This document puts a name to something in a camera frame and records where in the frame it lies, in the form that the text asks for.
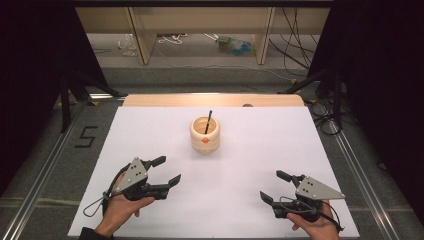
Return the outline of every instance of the white table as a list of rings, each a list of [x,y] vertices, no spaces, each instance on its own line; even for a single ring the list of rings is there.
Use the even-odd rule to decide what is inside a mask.
[[[204,155],[190,145],[191,121],[209,110],[221,124],[221,146]],[[295,187],[276,170],[305,174],[340,190],[306,107],[120,107],[69,231],[95,228],[101,211],[82,210],[101,197],[116,173],[138,156],[167,161],[149,170],[149,183],[167,183],[181,174],[167,200],[143,208],[116,232],[143,238],[302,238],[292,223],[276,219],[259,191],[274,201],[295,198]],[[345,230],[359,237],[344,200],[332,200]]]

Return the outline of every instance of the human hand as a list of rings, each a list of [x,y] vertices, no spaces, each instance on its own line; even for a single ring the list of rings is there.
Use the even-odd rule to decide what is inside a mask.
[[[333,218],[333,214],[331,212],[331,208],[328,200],[323,200],[324,204],[322,204],[321,212],[325,215]],[[294,223],[292,229],[294,231],[298,230],[299,227],[305,230],[305,232],[311,237],[312,240],[338,240],[339,234],[337,232],[336,226],[328,221],[327,219],[320,217],[315,222],[308,222],[303,219],[301,216],[289,213],[287,214],[287,218],[290,219]]]
[[[121,182],[124,174],[125,172],[118,177],[115,186]],[[111,237],[113,233],[131,217],[132,214],[139,217],[140,208],[146,207],[154,201],[155,199],[153,197],[130,201],[122,194],[113,196],[109,201],[103,220],[94,231],[105,237]]]

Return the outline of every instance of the wrist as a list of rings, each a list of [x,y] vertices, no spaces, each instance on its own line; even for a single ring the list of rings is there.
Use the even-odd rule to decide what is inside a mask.
[[[104,221],[102,221],[96,229],[94,229],[94,232],[108,238],[112,237],[115,231],[116,229],[111,224],[107,224]]]

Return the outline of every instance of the floor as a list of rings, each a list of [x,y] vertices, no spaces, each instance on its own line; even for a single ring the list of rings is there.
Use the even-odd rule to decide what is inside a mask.
[[[251,42],[248,35],[226,35]],[[272,42],[295,61],[284,58],[270,45],[264,65],[258,65],[254,55],[245,52],[234,55],[220,49],[213,39],[203,34],[180,36],[181,44],[164,41],[157,43],[148,65],[140,65],[136,56],[124,55],[125,35],[94,35],[89,39],[109,86],[123,93],[276,93],[290,88],[294,81],[305,79],[307,65],[301,51],[287,46],[283,38],[272,36]],[[304,49],[313,51],[319,36],[301,36]],[[305,51],[312,59],[313,53]],[[318,83],[313,83],[297,94],[305,101],[316,100]],[[90,93],[103,93],[88,88]],[[0,234],[14,224],[19,209],[25,205],[39,173],[45,173],[43,185],[33,196],[33,207],[21,220],[24,228],[17,231],[19,239],[69,239],[67,231],[78,208],[85,187],[102,149],[119,99],[98,99],[90,103],[76,103],[70,96],[73,111],[72,131],[60,134],[60,102],[52,109],[50,122],[44,133],[16,174],[8,190],[0,199]],[[331,99],[310,105],[311,114],[318,118],[331,109]],[[334,124],[324,122],[317,127],[324,149],[343,192],[360,239],[424,239],[424,228],[409,207],[390,175],[379,166],[378,156],[349,112],[348,100],[342,110],[343,130],[329,135]],[[82,139],[81,134],[93,136]]]

